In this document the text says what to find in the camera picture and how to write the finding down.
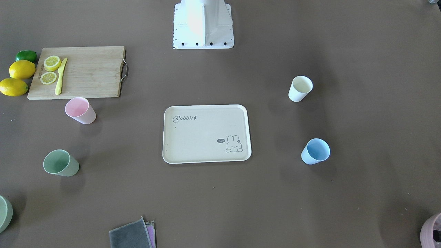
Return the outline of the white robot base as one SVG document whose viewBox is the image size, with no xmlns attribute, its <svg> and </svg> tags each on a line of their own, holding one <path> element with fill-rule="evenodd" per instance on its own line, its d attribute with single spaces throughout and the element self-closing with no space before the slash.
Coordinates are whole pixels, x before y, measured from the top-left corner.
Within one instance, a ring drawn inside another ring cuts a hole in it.
<svg viewBox="0 0 441 248">
<path fill-rule="evenodd" d="M 223 0 L 182 0 L 174 7 L 174 49 L 234 47 L 231 6 Z"/>
</svg>

